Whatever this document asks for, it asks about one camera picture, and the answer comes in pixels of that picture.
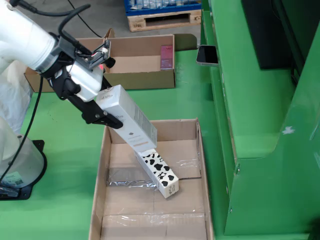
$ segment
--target phone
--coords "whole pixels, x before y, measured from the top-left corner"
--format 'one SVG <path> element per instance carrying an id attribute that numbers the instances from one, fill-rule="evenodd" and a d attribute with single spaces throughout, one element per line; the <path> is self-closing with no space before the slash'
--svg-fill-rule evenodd
<path id="1" fill-rule="evenodd" d="M 196 56 L 196 63 L 201 66 L 218 67 L 218 55 L 215 46 L 201 45 Z"/>

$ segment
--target white box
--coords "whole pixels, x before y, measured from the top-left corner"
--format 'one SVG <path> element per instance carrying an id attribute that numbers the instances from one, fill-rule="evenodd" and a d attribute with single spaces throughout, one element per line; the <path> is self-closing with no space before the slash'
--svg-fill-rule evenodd
<path id="1" fill-rule="evenodd" d="M 134 151 L 157 147 L 157 129 L 121 85 L 100 91 L 96 103 L 123 123 L 123 127 L 114 130 Z"/>
<path id="2" fill-rule="evenodd" d="M 179 178 L 155 149 L 134 154 L 165 199 L 179 190 Z"/>

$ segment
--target floor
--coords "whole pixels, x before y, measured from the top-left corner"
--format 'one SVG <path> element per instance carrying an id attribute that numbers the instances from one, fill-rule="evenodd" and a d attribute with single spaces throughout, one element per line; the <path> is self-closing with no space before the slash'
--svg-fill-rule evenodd
<path id="1" fill-rule="evenodd" d="M 44 12 L 65 12 L 72 9 L 67 0 L 27 0 L 37 9 Z M 128 20 L 126 17 L 124 0 L 71 0 L 73 5 L 77 8 L 84 4 L 90 3 L 91 7 L 80 15 L 87 22 L 87 24 L 100 36 L 113 28 L 115 36 L 120 37 L 136 37 L 136 36 L 150 36 L 163 34 L 179 34 L 189 33 L 197 37 L 200 42 L 201 28 L 200 25 L 166 28 L 159 30 L 149 30 L 140 32 L 130 32 Z M 38 25 L 48 32 L 57 33 L 59 23 L 62 17 L 47 17 L 30 13 L 22 9 L 27 16 L 34 20 Z M 94 38 L 95 35 L 84 25 L 84 23 L 75 16 L 64 28 L 75 38 Z"/>

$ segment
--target black cable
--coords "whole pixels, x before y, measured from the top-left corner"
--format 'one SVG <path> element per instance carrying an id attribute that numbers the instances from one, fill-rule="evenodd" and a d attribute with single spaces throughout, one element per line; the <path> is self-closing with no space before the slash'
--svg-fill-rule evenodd
<path id="1" fill-rule="evenodd" d="M 274 16 L 281 21 L 280 17 L 275 13 L 274 0 L 270 0 L 270 4 L 271 4 L 271 9 L 272 9 L 272 12 L 273 12 Z"/>
<path id="2" fill-rule="evenodd" d="M 71 5 L 71 7 L 75 10 L 76 8 L 75 8 L 75 6 L 72 4 L 72 2 L 70 1 L 70 0 L 67 0 L 69 3 L 70 3 L 70 5 Z M 81 21 L 88 27 L 88 29 L 90 29 L 91 30 L 91 32 L 93 32 L 98 38 L 102 38 L 102 36 L 100 36 L 98 33 L 96 33 L 91 27 L 89 27 L 89 25 L 85 22 L 85 20 L 83 20 L 82 19 L 82 17 L 79 15 L 79 14 L 77 14 L 78 15 L 78 17 L 81 19 Z"/>
<path id="3" fill-rule="evenodd" d="M 71 14 L 74 10 L 70 11 L 64 11 L 64 12 L 45 12 L 45 11 L 40 11 L 34 6 L 30 5 L 24 0 L 11 0 L 10 1 L 11 5 L 13 7 L 16 7 L 17 5 L 20 6 L 21 8 L 28 10 L 34 14 L 42 15 L 42 16 L 47 16 L 47 17 L 63 17 L 63 16 L 68 16 Z"/>
<path id="4" fill-rule="evenodd" d="M 65 18 L 63 19 L 63 21 L 60 23 L 59 27 L 58 27 L 58 33 L 60 34 L 60 36 L 62 38 L 64 38 L 65 40 L 67 40 L 68 42 L 72 43 L 72 45 L 78 49 L 80 49 L 81 47 L 83 48 L 83 46 L 79 43 L 79 41 L 77 41 L 76 39 L 74 39 L 71 35 L 67 34 L 65 31 L 63 31 L 65 25 L 77 14 L 81 13 L 82 11 L 90 8 L 90 4 L 85 4 L 83 6 L 80 6 L 78 8 L 76 8 L 75 10 L 72 10 L 72 12 Z"/>
<path id="5" fill-rule="evenodd" d="M 0 177 L 0 184 L 2 182 L 2 180 L 4 179 L 4 177 L 6 176 L 6 174 L 9 172 L 10 168 L 12 167 L 12 165 L 14 164 L 15 160 L 17 159 L 17 156 L 20 152 L 20 150 L 22 149 L 26 139 L 27 139 L 27 136 L 28 136 L 28 133 L 30 131 L 30 128 L 31 128 L 31 125 L 34 121 L 34 118 L 35 118 L 35 115 L 36 115 L 36 111 L 37 111 L 37 107 L 38 107 L 38 104 L 39 104 L 39 100 L 40 100 L 40 96 L 41 96 L 41 92 L 42 92 L 42 85 L 43 85 L 43 82 L 44 82 L 44 77 L 41 76 L 40 77 L 40 87 L 39 87 L 39 93 L 38 93 L 38 96 L 36 98 L 36 101 L 35 101 L 35 105 L 34 105 L 34 108 L 33 108 L 33 112 L 32 112 L 32 116 L 31 116 L 31 119 L 30 119 L 30 122 L 29 122 L 29 126 L 28 128 L 26 129 L 26 132 L 24 134 L 24 137 L 19 145 L 19 148 L 18 150 L 16 151 L 12 161 L 10 162 L 9 166 L 6 168 L 6 170 L 4 171 L 4 173 L 2 174 L 2 176 Z"/>

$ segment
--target cardboard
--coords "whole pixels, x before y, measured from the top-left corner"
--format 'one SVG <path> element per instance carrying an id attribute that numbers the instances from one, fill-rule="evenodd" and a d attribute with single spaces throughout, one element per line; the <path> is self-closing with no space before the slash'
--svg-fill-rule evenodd
<path id="1" fill-rule="evenodd" d="M 172 69 L 161 70 L 161 48 L 173 45 L 175 35 L 109 38 L 112 68 L 105 68 L 105 78 L 113 85 L 128 89 L 165 89 L 175 87 L 175 55 Z"/>
<path id="2" fill-rule="evenodd" d="M 179 180 L 179 191 L 165 199 L 135 159 L 130 146 L 106 127 L 95 184 L 89 240 L 214 239 L 198 120 L 151 122 L 158 131 L 157 152 L 162 157 L 167 156 L 168 166 L 172 164 L 176 165 L 177 170 L 180 168 L 178 177 L 178 173 L 184 175 Z M 179 151 L 174 151 L 175 147 L 180 148 Z M 189 168 L 179 164 L 189 160 L 193 163 L 197 160 L 198 164 Z"/>
<path id="3" fill-rule="evenodd" d="M 175 87 L 175 54 L 173 69 L 161 70 L 161 46 L 173 45 L 173 52 L 197 49 L 197 38 L 192 34 L 170 34 L 143 37 L 115 38 L 110 28 L 104 38 L 78 38 L 90 50 L 96 49 L 105 39 L 111 41 L 111 56 L 116 60 L 107 68 L 104 77 L 112 86 L 124 89 L 162 89 Z M 30 68 L 24 73 L 34 92 L 39 91 L 40 76 Z M 43 92 L 53 92 L 48 81 L 43 81 Z"/>

